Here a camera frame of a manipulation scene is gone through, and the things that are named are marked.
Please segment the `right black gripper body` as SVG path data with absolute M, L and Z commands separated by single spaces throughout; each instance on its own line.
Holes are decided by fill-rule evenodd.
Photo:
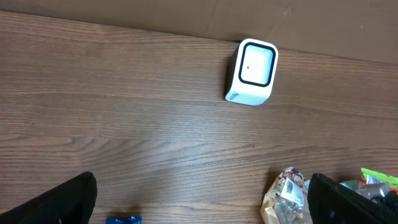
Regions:
M 377 203 L 382 206 L 383 208 L 386 208 L 392 212 L 397 213 L 398 209 L 398 204 L 397 204 L 398 198 L 397 198 L 397 192 L 396 191 L 390 191 L 385 197 L 381 197 L 377 200 Z

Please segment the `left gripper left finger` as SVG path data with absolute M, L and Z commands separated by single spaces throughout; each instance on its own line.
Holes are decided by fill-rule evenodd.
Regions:
M 87 224 L 97 198 L 96 179 L 84 172 L 1 214 L 1 224 Z

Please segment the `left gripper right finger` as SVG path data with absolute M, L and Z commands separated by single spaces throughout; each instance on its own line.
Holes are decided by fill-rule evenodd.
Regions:
M 321 173 L 312 175 L 307 200 L 313 224 L 397 224 L 397 213 Z

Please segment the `green haribo gummy bag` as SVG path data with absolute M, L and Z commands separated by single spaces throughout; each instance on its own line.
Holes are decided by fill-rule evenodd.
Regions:
M 383 174 L 374 170 L 361 168 L 362 176 L 359 181 L 362 184 L 381 184 L 385 183 L 388 185 L 390 190 L 397 192 L 397 177 Z

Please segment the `brown cookie snack bag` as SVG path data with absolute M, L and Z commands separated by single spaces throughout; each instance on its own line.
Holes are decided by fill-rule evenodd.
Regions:
M 282 171 L 264 195 L 261 217 L 265 224 L 312 224 L 308 207 L 310 181 L 296 168 Z

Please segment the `blue oreo cookie pack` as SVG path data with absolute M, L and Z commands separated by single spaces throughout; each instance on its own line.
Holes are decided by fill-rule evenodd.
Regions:
M 127 218 L 108 217 L 106 224 L 142 224 L 141 216 L 130 216 Z

